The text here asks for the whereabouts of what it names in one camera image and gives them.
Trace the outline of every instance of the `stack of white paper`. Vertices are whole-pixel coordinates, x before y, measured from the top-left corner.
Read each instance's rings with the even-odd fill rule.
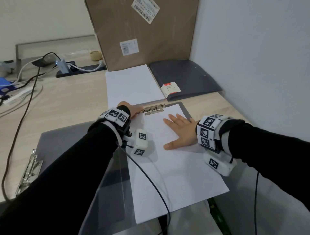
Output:
[[[106,72],[109,108],[126,101],[132,105],[146,105],[164,100],[147,65]]]
[[[142,157],[132,158],[148,174],[165,199],[170,211],[228,192],[222,177],[203,161],[206,150],[199,144],[166,151],[163,145],[178,136],[163,122],[168,114],[183,115],[178,104],[164,108],[164,112],[139,114],[130,124],[148,132],[148,149]],[[142,171],[128,160],[132,198],[137,224],[167,214],[167,209],[157,191]]]

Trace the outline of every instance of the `metal clip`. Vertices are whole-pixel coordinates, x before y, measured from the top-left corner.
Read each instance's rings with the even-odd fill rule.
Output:
[[[150,114],[154,114],[154,113],[160,113],[163,112],[163,108],[165,108],[166,105],[165,104],[159,104],[159,105],[155,105],[155,106],[151,106],[151,107],[147,107],[145,109],[143,109],[141,111],[141,113],[144,113],[144,115],[150,115]]]
[[[15,196],[21,194],[30,184],[39,176],[43,161],[37,162],[36,149],[32,150],[29,162],[26,166],[25,172],[18,184]]]

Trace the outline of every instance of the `wrist-mounted device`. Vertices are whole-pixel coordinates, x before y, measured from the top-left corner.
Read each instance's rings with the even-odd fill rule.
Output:
[[[204,161],[223,176],[229,176],[237,165],[228,147],[230,129],[244,123],[221,114],[204,116],[196,126],[198,143],[206,148]]]
[[[118,145],[126,147],[127,142],[133,146],[131,154],[143,156],[148,147],[147,132],[142,129],[135,130],[134,133],[129,131],[131,123],[130,115],[124,110],[111,108],[103,112],[98,119],[89,127],[88,131],[98,126],[100,123],[107,125],[116,135]]]

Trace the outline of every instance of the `gray clipboard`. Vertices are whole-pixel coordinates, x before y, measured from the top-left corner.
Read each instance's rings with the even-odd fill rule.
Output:
[[[191,116],[182,102],[168,104],[166,107],[176,104],[189,119]],[[79,141],[92,123],[85,122],[42,133],[36,150],[37,161],[43,161],[40,173]],[[127,157],[117,149],[96,191],[79,234],[111,235],[135,225]]]

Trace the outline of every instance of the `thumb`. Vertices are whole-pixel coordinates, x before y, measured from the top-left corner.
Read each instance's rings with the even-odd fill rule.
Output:
[[[180,138],[164,145],[165,150],[178,149],[180,147],[183,147],[182,141]]]

